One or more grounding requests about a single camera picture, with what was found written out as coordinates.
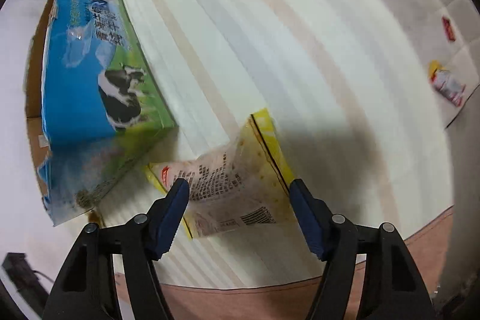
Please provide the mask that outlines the yellow clear snack bag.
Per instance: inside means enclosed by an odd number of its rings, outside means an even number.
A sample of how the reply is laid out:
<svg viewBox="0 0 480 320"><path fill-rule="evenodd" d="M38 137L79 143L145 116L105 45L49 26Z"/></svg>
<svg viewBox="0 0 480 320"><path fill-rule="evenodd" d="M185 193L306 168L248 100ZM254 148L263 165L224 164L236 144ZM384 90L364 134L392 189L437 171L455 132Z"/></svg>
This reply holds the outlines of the yellow clear snack bag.
<svg viewBox="0 0 480 320"><path fill-rule="evenodd" d="M162 193L176 179L188 183L190 199L182 224L191 239L295 218L288 190L294 175L265 109L251 114L227 145L195 160L150 163L144 172Z"/></svg>

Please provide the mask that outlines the milk carton cardboard box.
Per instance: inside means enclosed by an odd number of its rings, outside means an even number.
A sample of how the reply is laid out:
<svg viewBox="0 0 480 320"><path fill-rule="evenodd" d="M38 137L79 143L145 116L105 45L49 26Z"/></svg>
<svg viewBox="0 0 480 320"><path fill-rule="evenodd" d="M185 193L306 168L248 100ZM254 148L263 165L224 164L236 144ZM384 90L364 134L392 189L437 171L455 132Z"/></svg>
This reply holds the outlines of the milk carton cardboard box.
<svg viewBox="0 0 480 320"><path fill-rule="evenodd" d="M41 200L56 226L95 208L175 126L122 0L47 0L25 96Z"/></svg>

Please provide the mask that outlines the small red tag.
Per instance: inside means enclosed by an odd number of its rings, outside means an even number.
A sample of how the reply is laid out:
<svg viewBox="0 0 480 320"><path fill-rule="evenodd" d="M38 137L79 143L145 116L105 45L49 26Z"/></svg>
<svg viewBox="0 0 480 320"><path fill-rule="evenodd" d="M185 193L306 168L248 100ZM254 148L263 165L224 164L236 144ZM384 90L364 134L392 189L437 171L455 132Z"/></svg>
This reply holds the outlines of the small red tag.
<svg viewBox="0 0 480 320"><path fill-rule="evenodd" d="M446 34L446 37L449 42L455 42L456 41L456 34L454 32L454 28L452 26L451 20L447 16L442 17L442 26L444 29L444 32Z"/></svg>

